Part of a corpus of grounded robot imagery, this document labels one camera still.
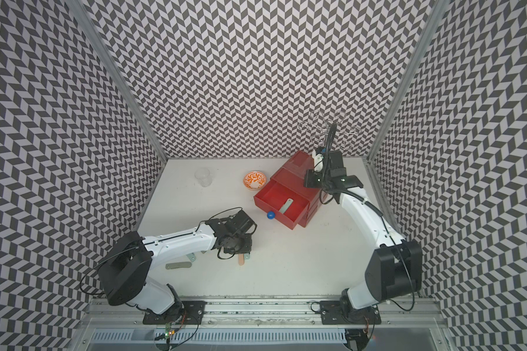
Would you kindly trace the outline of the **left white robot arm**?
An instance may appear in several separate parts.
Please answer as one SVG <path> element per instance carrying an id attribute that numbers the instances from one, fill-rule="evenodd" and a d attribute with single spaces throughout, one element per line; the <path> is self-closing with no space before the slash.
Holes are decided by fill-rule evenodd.
<path id="1" fill-rule="evenodd" d="M 216 250 L 218 259 L 251 253 L 257 225 L 241 207 L 235 214 L 217 215 L 194 228 L 167 235 L 121 237 L 96 267 L 100 285 L 111 306 L 130 304 L 156 317 L 175 320 L 184 309 L 175 289 L 149 277 L 149 272 L 173 259 Z"/>

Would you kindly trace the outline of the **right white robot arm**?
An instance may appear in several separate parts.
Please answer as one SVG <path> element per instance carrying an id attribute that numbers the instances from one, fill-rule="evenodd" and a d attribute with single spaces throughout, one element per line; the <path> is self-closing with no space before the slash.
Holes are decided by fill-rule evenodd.
<path id="1" fill-rule="evenodd" d="M 342 292 L 346 312 L 361 312 L 404 295 L 414 298 L 422 287 L 421 245 L 407 240 L 388 223 L 360 179 L 347 174 L 340 151 L 317 148 L 311 157 L 313 167 L 304 175 L 304 187 L 318 189 L 335 200 L 372 249 L 364 281 Z"/>

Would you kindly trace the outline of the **red drawer cabinet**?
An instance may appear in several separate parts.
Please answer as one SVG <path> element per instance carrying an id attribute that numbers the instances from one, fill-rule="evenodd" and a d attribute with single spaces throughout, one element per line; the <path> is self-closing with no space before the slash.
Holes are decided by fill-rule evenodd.
<path id="1" fill-rule="evenodd" d="M 321 206 L 321 200 L 326 195 L 320 195 L 319 189 L 307 187 L 305 177 L 307 171 L 314 170 L 314 159 L 306 152 L 296 152 L 281 168 L 272 176 L 272 181 L 280 186 L 279 190 L 285 190 L 293 203 L 283 213 L 290 223 L 306 228 L 311 219 Z"/>

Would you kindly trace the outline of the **orange patterned bowl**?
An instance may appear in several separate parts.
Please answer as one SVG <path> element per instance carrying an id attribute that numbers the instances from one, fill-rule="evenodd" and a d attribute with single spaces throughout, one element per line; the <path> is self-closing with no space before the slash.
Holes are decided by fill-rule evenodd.
<path id="1" fill-rule="evenodd" d="M 260 190 L 266 183 L 267 177 L 261 171 L 250 171 L 243 178 L 243 184 L 249 190 Z"/>

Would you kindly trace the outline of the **clear plastic cup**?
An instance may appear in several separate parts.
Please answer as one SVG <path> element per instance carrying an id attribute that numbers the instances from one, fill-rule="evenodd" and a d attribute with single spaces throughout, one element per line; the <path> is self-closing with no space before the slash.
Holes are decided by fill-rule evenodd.
<path id="1" fill-rule="evenodd" d="M 208 168 L 197 169 L 197 171 L 195 172 L 195 177 L 196 177 L 197 182 L 202 187 L 209 187 L 212 184 L 213 178 L 212 178 L 211 171 Z"/>

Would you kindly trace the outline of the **olive green knife lower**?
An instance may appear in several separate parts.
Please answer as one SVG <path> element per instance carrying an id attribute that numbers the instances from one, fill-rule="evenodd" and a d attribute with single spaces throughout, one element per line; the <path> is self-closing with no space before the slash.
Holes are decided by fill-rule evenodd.
<path id="1" fill-rule="evenodd" d="M 175 269 L 189 269 L 193 266 L 191 262 L 178 262 L 178 263 L 167 263 L 165 265 L 166 270 L 175 270 Z"/>

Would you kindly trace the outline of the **aluminium front rail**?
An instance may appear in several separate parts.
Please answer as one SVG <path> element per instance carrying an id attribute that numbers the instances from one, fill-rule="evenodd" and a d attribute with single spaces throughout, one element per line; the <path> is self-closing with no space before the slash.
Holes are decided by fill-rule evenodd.
<path id="1" fill-rule="evenodd" d="M 456 350 L 450 331 L 430 298 L 380 304 L 345 317 L 332 297 L 208 298 L 184 301 L 182 317 L 163 322 L 122 305 L 94 300 L 69 350 L 181 350 L 208 346 L 334 345 L 342 350 Z"/>

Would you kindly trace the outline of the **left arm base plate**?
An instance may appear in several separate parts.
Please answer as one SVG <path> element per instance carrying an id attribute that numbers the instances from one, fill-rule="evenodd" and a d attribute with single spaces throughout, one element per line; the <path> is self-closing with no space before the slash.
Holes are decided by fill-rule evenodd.
<path id="1" fill-rule="evenodd" d="M 174 304 L 162 314 L 146 312 L 143 317 L 144 325 L 165 325 L 173 323 L 178 326 L 200 324 L 205 313 L 206 301 L 183 301 Z"/>

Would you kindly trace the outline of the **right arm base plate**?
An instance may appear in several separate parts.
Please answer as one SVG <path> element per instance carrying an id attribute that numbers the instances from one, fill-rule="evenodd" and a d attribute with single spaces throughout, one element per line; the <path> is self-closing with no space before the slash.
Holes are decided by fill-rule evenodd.
<path id="1" fill-rule="evenodd" d="M 380 325 L 381 316 L 375 307 L 355 309 L 344 301 L 319 301 L 319 314 L 323 325 Z"/>

